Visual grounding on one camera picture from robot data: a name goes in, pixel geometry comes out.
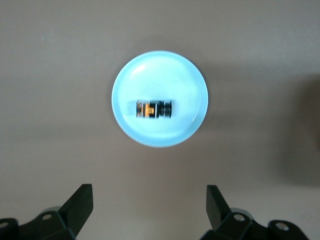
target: light blue plate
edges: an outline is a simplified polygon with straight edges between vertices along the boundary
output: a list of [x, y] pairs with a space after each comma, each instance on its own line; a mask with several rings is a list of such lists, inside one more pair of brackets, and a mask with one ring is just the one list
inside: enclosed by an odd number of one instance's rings
[[[172, 101], [171, 118], [136, 118], [137, 100]], [[112, 90], [112, 109], [121, 129], [150, 147], [169, 147], [190, 138], [203, 122], [208, 90], [200, 71], [185, 57], [151, 51], [128, 62]]]

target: beige surface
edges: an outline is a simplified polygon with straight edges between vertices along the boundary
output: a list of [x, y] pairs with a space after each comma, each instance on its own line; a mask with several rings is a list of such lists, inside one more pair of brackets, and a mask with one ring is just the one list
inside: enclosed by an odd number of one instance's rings
[[[209, 91], [174, 147], [134, 142], [112, 112], [118, 72], [151, 50], [189, 58]], [[2, 0], [0, 218], [92, 183], [79, 240], [196, 240], [216, 184], [259, 223], [320, 239], [319, 56], [319, 1]]]

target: battery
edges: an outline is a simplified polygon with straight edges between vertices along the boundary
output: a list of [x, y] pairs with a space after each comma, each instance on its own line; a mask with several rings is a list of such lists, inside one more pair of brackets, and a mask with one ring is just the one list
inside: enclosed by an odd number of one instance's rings
[[141, 101], [136, 102], [136, 117], [158, 119], [159, 117], [171, 118], [171, 101]]

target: black bracket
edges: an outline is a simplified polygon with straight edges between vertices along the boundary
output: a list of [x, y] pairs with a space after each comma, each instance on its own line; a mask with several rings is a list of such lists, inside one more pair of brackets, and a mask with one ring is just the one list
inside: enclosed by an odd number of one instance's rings
[[264, 227], [244, 213], [232, 212], [216, 185], [207, 186], [206, 212], [212, 230], [201, 240], [308, 240], [291, 222], [273, 220]]
[[94, 207], [91, 184], [83, 184], [58, 211], [46, 211], [19, 226], [0, 219], [0, 240], [75, 240]]

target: screw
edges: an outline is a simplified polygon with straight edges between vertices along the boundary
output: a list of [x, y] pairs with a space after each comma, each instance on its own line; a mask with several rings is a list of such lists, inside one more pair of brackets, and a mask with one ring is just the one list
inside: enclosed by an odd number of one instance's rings
[[42, 220], [48, 220], [48, 219], [50, 219], [52, 217], [52, 215], [51, 214], [46, 214], [46, 215], [44, 215], [43, 217], [42, 217]]
[[6, 226], [8, 226], [9, 223], [7, 221], [0, 223], [0, 229], [4, 229]]
[[280, 230], [283, 230], [283, 231], [288, 231], [289, 230], [289, 227], [283, 222], [277, 222], [275, 225]]
[[241, 214], [236, 214], [233, 216], [235, 220], [239, 221], [239, 222], [243, 222], [245, 219], [244, 216], [242, 216]]

